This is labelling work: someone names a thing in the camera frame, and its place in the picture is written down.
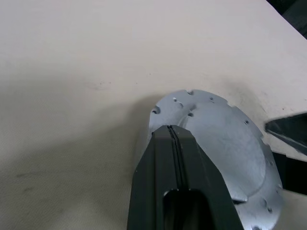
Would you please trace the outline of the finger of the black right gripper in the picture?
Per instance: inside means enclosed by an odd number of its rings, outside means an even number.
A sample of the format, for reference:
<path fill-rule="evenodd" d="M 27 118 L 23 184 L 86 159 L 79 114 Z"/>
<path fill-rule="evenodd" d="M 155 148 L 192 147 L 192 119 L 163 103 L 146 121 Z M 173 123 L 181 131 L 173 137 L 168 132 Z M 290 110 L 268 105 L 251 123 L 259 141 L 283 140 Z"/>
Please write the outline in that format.
<path fill-rule="evenodd" d="M 307 153 L 307 113 L 275 118 L 265 123 L 265 131 L 302 154 Z"/>
<path fill-rule="evenodd" d="M 283 189 L 307 194 L 307 162 L 288 158 L 284 154 L 273 152 Z"/>

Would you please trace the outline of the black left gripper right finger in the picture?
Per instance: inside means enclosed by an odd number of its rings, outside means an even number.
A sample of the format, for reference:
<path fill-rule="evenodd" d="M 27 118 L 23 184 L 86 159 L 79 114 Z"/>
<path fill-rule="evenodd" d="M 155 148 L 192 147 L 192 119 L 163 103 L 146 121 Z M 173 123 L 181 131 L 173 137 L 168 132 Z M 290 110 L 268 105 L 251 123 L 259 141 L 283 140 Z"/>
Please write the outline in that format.
<path fill-rule="evenodd" d="M 193 135 L 171 126 L 177 176 L 175 230 L 238 230 L 240 220 L 225 182 Z"/>

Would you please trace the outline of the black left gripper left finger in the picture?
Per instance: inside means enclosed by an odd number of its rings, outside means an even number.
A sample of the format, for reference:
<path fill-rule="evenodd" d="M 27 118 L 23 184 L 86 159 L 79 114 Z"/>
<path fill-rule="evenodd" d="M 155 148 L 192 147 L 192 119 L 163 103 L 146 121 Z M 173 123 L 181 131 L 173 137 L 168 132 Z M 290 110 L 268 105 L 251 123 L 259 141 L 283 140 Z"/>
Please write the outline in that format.
<path fill-rule="evenodd" d="M 169 126 L 152 133 L 133 174 L 128 230 L 163 230 L 164 197 L 177 189 L 174 139 Z"/>

